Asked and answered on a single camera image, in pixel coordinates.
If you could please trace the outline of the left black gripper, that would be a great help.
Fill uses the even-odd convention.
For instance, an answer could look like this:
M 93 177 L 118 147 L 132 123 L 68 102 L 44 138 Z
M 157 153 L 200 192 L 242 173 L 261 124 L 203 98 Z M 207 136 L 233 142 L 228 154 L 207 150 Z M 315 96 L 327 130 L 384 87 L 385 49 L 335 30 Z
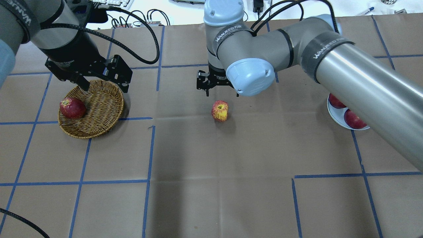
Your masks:
M 69 80 L 85 92 L 90 82 L 84 76 L 95 76 L 116 84 L 123 93 L 129 90 L 133 71 L 120 55 L 105 59 L 88 33 L 77 33 L 66 45 L 45 49 L 45 66 L 61 81 Z

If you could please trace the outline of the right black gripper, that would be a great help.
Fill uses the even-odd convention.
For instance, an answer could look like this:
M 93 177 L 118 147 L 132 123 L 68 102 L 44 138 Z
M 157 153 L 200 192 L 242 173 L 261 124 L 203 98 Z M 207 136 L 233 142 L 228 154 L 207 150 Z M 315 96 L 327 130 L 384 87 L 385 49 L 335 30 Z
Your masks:
M 208 73 L 202 70 L 198 70 L 196 77 L 197 90 L 205 91 L 207 97 L 210 96 L 210 89 L 214 88 L 215 86 L 230 86 L 234 88 L 230 80 L 228 80 L 226 71 L 224 69 L 215 67 L 209 63 L 208 70 Z M 239 97 L 239 91 L 237 89 L 235 91 L 237 97 Z

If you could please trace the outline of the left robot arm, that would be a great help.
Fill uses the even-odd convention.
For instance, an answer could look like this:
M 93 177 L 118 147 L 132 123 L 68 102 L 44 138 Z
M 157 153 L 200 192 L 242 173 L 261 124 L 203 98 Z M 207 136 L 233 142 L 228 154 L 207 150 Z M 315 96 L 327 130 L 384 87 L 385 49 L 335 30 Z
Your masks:
M 106 59 L 90 35 L 120 42 L 80 25 L 64 0 L 1 1 L 1 84 L 15 67 L 20 45 L 33 43 L 46 56 L 45 66 L 60 81 L 69 81 L 84 91 L 86 77 L 110 81 L 127 93 L 133 72 L 121 56 Z

